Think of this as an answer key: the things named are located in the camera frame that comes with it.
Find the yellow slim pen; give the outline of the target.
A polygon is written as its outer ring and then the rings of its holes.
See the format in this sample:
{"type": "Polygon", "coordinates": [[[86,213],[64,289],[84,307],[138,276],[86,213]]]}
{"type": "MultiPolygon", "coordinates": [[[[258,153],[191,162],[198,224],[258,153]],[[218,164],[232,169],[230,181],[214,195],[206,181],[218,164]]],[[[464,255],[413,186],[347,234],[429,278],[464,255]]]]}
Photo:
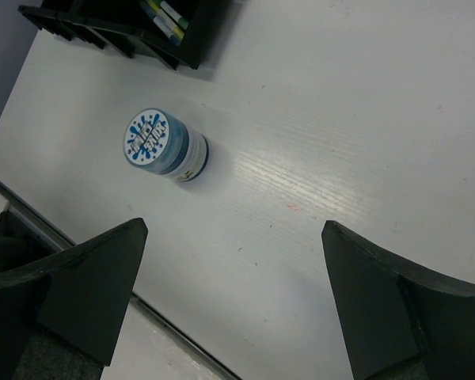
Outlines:
{"type": "Polygon", "coordinates": [[[152,22],[176,46],[181,44],[184,32],[177,23],[154,1],[140,1],[140,6],[152,22]]]}

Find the blue patterned round tin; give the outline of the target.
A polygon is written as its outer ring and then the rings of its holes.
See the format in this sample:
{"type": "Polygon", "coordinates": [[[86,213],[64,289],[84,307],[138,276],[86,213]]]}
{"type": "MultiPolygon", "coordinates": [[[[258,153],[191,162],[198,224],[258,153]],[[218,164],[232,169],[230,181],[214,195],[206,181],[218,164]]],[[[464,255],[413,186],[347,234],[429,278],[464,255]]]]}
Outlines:
{"type": "Polygon", "coordinates": [[[209,153],[203,134],[158,108],[135,115],[123,137],[123,154],[130,165],[177,182],[197,178],[209,153]]]}

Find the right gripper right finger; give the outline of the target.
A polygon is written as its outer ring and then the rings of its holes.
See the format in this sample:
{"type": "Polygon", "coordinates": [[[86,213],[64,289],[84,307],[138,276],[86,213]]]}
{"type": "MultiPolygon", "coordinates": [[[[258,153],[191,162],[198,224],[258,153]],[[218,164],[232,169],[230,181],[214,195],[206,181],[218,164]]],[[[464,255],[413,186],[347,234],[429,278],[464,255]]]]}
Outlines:
{"type": "Polygon", "coordinates": [[[475,379],[475,284],[337,221],[321,240],[353,378],[475,379]]]}

